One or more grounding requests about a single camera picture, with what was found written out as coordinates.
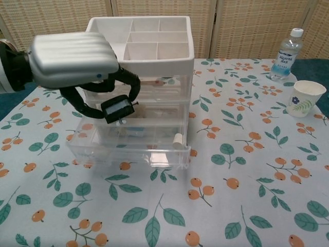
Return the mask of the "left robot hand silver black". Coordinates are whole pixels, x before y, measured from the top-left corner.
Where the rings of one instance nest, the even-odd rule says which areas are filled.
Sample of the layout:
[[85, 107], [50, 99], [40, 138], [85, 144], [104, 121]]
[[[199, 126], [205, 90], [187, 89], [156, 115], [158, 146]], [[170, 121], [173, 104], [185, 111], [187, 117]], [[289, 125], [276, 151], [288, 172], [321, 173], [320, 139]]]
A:
[[[27, 71], [38, 85], [59, 90], [82, 115], [121, 121], [134, 113], [133, 101], [140, 91], [139, 77], [124, 69], [105, 37], [97, 32], [72, 32], [35, 36], [27, 52]], [[95, 93], [112, 92], [115, 82], [131, 87], [129, 94], [88, 106], [78, 93], [80, 87]]]

